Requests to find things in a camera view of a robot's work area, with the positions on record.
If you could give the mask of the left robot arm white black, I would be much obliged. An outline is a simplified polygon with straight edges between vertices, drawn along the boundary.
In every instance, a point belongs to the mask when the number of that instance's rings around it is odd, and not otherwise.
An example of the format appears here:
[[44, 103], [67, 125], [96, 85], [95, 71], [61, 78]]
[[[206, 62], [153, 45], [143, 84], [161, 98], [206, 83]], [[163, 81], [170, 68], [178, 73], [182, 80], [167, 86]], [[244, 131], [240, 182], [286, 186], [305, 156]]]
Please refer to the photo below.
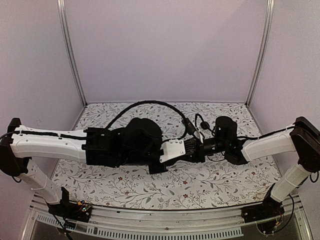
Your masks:
[[68, 191], [39, 170], [33, 157], [109, 168], [145, 165], [150, 174], [159, 174], [167, 170], [161, 162], [162, 143], [161, 128], [147, 118], [133, 118], [125, 127], [113, 130], [89, 127], [70, 133], [32, 130], [13, 118], [0, 141], [0, 169], [27, 183], [63, 217], [70, 217], [75, 210]]

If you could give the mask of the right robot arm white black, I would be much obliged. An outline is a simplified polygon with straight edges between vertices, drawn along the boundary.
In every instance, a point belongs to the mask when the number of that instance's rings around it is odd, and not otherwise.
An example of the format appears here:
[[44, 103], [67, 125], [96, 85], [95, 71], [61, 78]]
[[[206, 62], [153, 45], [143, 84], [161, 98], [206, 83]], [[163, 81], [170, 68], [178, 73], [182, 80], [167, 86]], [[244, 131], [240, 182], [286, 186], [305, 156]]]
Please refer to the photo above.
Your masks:
[[294, 189], [312, 173], [319, 172], [320, 132], [302, 116], [291, 126], [258, 137], [238, 136], [237, 128], [237, 123], [230, 117], [217, 117], [212, 138], [195, 138], [201, 157], [223, 153], [227, 162], [245, 165], [281, 153], [298, 154], [298, 162], [268, 190], [264, 203], [258, 208], [262, 218], [269, 218]]

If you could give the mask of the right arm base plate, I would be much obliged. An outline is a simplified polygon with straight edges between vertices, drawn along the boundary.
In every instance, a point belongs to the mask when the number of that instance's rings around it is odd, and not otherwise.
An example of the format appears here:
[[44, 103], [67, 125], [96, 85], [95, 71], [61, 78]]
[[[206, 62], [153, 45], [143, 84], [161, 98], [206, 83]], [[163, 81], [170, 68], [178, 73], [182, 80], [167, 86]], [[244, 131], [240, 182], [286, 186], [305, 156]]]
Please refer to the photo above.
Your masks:
[[245, 223], [262, 221], [257, 224], [257, 229], [264, 235], [274, 234], [283, 222], [285, 210], [282, 202], [271, 198], [268, 192], [262, 203], [241, 208], [241, 217]]

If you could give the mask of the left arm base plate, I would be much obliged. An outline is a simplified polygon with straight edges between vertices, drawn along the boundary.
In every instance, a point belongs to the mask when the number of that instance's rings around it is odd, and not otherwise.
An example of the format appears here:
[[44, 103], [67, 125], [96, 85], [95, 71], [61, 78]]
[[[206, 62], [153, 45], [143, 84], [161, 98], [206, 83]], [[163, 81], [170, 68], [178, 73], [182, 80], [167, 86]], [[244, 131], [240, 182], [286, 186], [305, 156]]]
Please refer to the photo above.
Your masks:
[[69, 192], [61, 187], [61, 198], [57, 204], [48, 203], [49, 213], [67, 220], [88, 223], [92, 214], [92, 204], [84, 200], [72, 202]]

